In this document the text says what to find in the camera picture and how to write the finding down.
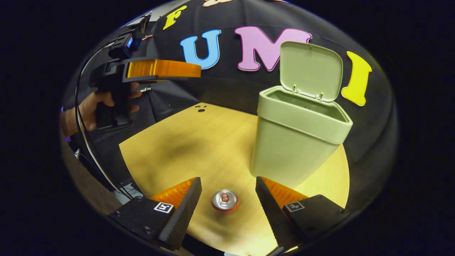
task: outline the white cable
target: white cable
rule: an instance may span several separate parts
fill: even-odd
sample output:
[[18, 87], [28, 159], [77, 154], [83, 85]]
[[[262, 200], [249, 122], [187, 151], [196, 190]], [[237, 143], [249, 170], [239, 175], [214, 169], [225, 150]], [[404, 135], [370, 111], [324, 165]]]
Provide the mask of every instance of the white cable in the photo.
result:
[[[108, 48], [109, 46], [113, 45], [114, 42], [111, 42], [107, 45], [105, 45], [104, 47], [102, 47], [101, 49], [99, 49], [97, 52], [95, 52], [95, 54], [92, 55], [92, 57], [90, 57], [90, 59], [87, 61], [86, 65], [82, 68], [82, 72], [81, 72], [81, 76], [82, 74], [84, 73], [84, 70], [85, 70], [85, 67], [88, 65], [88, 63], [92, 60], [92, 58], [99, 52], [101, 52], [103, 49], [106, 49]], [[104, 175], [104, 177], [106, 178], [106, 180], [112, 185], [112, 187], [114, 187], [116, 190], [118, 191], [121, 191], [120, 188], [118, 188], [117, 186], [115, 186], [113, 184], [113, 182], [107, 177], [106, 173], [104, 172], [103, 168], [101, 167], [101, 165], [98, 163], [97, 159], [95, 158], [93, 152], [91, 151], [90, 149], [90, 146], [88, 144], [88, 141], [87, 141], [87, 138], [86, 138], [86, 135], [85, 135], [85, 132], [84, 132], [84, 125], [82, 124], [82, 116], [81, 116], [81, 112], [78, 111], [78, 108], [76, 107], [76, 112], [77, 112], [77, 116], [79, 117], [77, 119], [78, 123], [79, 123], [79, 126], [81, 127], [81, 133], [82, 133], [82, 137], [84, 138], [84, 142], [87, 146], [87, 149], [88, 149], [88, 153], [90, 154], [90, 156], [93, 158], [93, 161], [95, 161], [95, 164], [98, 166], [98, 168], [100, 169], [101, 173]]]

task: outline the trash can lid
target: trash can lid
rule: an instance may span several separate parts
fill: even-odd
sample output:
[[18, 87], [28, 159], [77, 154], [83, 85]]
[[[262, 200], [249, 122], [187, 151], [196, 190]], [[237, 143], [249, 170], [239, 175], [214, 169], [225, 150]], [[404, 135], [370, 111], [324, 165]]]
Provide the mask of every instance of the trash can lid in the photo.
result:
[[343, 61], [327, 48], [287, 41], [281, 44], [280, 82], [289, 91], [325, 102], [338, 96]]

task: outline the trash can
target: trash can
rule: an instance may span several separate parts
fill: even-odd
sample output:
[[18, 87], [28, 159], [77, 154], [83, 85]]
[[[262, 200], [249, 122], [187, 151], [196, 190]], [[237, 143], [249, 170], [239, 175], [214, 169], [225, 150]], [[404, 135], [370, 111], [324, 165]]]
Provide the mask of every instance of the trash can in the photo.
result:
[[250, 172], [295, 188], [344, 142], [352, 120], [333, 100], [343, 61], [324, 47], [281, 45], [280, 82], [259, 93]]

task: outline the soda can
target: soda can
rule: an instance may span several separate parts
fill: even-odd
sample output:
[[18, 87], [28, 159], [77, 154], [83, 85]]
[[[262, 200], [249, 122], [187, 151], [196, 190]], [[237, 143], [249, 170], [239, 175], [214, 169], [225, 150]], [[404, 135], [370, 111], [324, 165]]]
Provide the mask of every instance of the soda can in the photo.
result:
[[239, 197], [227, 189], [216, 192], [212, 197], [212, 206], [222, 213], [232, 213], [239, 205]]

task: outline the screw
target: screw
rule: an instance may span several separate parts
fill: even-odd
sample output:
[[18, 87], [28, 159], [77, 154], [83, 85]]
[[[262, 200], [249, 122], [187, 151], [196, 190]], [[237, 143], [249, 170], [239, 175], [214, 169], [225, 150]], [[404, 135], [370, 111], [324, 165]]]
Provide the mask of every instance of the screw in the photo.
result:
[[146, 232], [147, 234], [150, 234], [152, 232], [152, 229], [147, 226], [144, 226], [144, 232]]

